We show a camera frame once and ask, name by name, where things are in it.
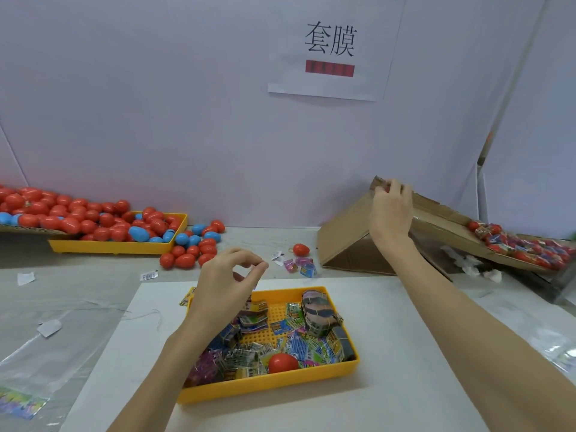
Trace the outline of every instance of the clear plastic sheet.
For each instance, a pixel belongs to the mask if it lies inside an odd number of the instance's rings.
[[[0,413],[31,419],[108,341],[123,311],[87,305],[55,315],[62,328],[37,334],[0,362]]]
[[[576,343],[544,326],[539,320],[496,294],[475,299],[476,303],[520,335],[536,351],[566,375],[576,370]]]

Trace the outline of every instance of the blue plastic egg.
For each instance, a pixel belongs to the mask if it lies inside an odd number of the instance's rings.
[[[11,225],[12,215],[10,215],[8,212],[0,212],[0,224]]]
[[[163,242],[170,242],[172,240],[172,238],[174,237],[174,231],[173,230],[167,230],[166,232],[164,232],[164,235],[162,235],[162,241]]]
[[[22,215],[22,214],[16,214],[16,215],[12,216],[12,218],[10,220],[10,224],[12,226],[18,226],[18,218],[20,217],[20,215]]]
[[[188,246],[190,247],[191,245],[198,245],[201,240],[202,238],[200,238],[198,235],[192,235],[188,240]]]
[[[136,242],[146,242],[150,239],[150,234],[146,229],[138,226],[132,226],[128,229],[128,233]]]
[[[192,233],[194,233],[195,235],[199,235],[205,228],[206,226],[204,224],[196,224],[192,226]]]
[[[188,244],[188,235],[186,235],[186,233],[178,233],[176,235],[176,243],[178,245],[187,245]]]
[[[220,236],[220,233],[216,233],[216,232],[204,233],[204,239],[206,239],[206,238],[213,238],[213,239],[215,239],[216,242],[220,242],[220,240],[222,239],[222,237]]]

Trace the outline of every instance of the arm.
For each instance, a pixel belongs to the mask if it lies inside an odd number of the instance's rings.
[[[249,268],[248,276],[233,272]],[[184,380],[208,343],[236,317],[268,268],[262,258],[238,247],[226,249],[202,267],[190,311],[164,344],[158,360],[108,432],[162,432]]]
[[[458,290],[408,238],[412,189],[377,188],[370,234],[491,431],[576,430],[576,386]]]

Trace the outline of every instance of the hand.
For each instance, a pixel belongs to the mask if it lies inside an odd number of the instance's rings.
[[[392,179],[390,192],[376,187],[370,214],[370,236],[386,256],[398,246],[409,242],[408,231],[412,224],[412,187]]]
[[[236,265],[254,267],[245,278],[233,271]],[[267,262],[248,250],[224,250],[202,266],[186,320],[200,326],[212,340],[236,317],[267,268]]]

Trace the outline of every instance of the yellow plastic tray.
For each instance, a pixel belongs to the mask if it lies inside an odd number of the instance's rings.
[[[296,303],[302,301],[302,293],[307,290],[317,290],[328,294],[328,291],[323,286],[313,286],[307,288],[295,288],[289,290],[270,290],[270,291],[254,291],[252,293],[252,300],[266,300],[268,302],[268,322],[284,320],[286,318],[286,303]],[[332,299],[328,296],[328,300],[337,312]],[[196,403],[203,400],[219,399],[224,397],[235,396],[238,394],[245,394],[255,391],[262,391],[265,389],[278,388],[280,386],[302,384],[304,382],[312,382],[321,379],[329,379],[331,377],[340,377],[351,374],[356,370],[360,363],[360,357],[354,347],[350,335],[346,331],[348,339],[356,359],[353,361],[340,362],[335,364],[320,365],[318,367],[310,367],[300,370],[284,371],[283,373],[265,374],[263,376],[253,376],[244,379],[238,379],[227,382],[218,382],[216,384],[193,386],[191,388],[184,388],[178,396],[177,403],[187,404]],[[242,338],[242,343],[272,343],[276,344],[276,340],[281,338],[282,335],[275,335],[270,328],[256,334],[246,334]]]
[[[111,253],[111,254],[164,254],[174,246],[174,239],[188,227],[188,215],[171,214],[182,219],[182,224],[170,242],[113,242],[113,241],[79,241],[73,235],[63,235],[59,239],[49,239],[52,250],[56,253]]]

